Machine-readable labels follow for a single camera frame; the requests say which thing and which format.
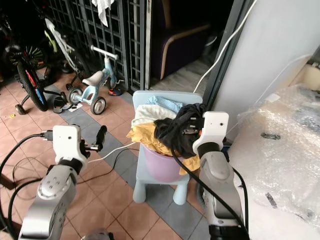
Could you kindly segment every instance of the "light blue cloth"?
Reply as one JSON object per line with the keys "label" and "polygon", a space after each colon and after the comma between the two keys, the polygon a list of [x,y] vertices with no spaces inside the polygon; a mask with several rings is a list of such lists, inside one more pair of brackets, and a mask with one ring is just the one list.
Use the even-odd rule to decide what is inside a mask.
{"label": "light blue cloth", "polygon": [[176,114],[183,107],[183,104],[181,102],[171,101],[171,100],[165,99],[161,96],[152,96],[146,101],[145,104],[159,105],[163,108],[171,110],[172,112],[174,112]]}

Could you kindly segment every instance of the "white towel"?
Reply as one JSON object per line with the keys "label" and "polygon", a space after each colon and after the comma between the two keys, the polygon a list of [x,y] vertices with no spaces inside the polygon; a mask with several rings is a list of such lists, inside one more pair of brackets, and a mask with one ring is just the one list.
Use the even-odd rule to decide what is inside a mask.
{"label": "white towel", "polygon": [[92,4],[98,8],[99,19],[103,23],[103,25],[108,27],[107,17],[106,17],[106,9],[111,8],[111,4],[114,3],[115,0],[92,0]]}
{"label": "white towel", "polygon": [[158,119],[175,119],[177,114],[160,105],[139,105],[135,110],[135,117],[131,121],[131,128],[139,124],[152,123]]}

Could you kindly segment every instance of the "yellow cloth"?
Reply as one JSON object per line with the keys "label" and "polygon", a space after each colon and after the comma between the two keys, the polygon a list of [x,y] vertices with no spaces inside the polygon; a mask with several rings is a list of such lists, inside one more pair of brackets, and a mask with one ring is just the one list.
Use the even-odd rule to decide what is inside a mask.
{"label": "yellow cloth", "polygon": [[[153,122],[139,124],[134,126],[126,137],[131,138],[132,142],[142,143],[148,149],[151,149],[158,154],[172,157],[171,150],[154,137],[155,128],[156,125]],[[185,165],[190,171],[197,170],[200,168],[199,156],[196,155],[183,160],[183,165]],[[180,168],[179,174],[186,175],[187,172]]]}

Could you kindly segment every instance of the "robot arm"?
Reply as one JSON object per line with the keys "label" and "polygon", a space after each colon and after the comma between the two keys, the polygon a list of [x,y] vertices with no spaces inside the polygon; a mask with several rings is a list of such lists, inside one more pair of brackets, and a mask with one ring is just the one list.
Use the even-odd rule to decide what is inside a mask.
{"label": "robot arm", "polygon": [[[201,136],[193,143],[200,157],[199,178],[223,199],[243,222],[241,200],[234,185],[234,171],[221,152],[229,115],[225,112],[204,113]],[[249,240],[235,217],[207,190],[203,190],[204,211],[211,240]]]}
{"label": "robot arm", "polygon": [[85,146],[81,129],[76,125],[54,126],[54,165],[40,182],[36,197],[23,219],[19,240],[59,240],[67,209],[76,195],[77,179],[88,164],[86,150],[100,151],[107,128],[102,126],[97,142]]}

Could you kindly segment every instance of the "pink bucket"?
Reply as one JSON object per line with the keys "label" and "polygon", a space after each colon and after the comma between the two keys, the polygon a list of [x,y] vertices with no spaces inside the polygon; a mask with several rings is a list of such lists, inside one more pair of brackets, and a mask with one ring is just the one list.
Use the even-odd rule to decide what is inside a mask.
{"label": "pink bucket", "polygon": [[143,146],[146,167],[151,176],[164,183],[175,182],[181,179],[180,166],[172,156],[164,156]]}

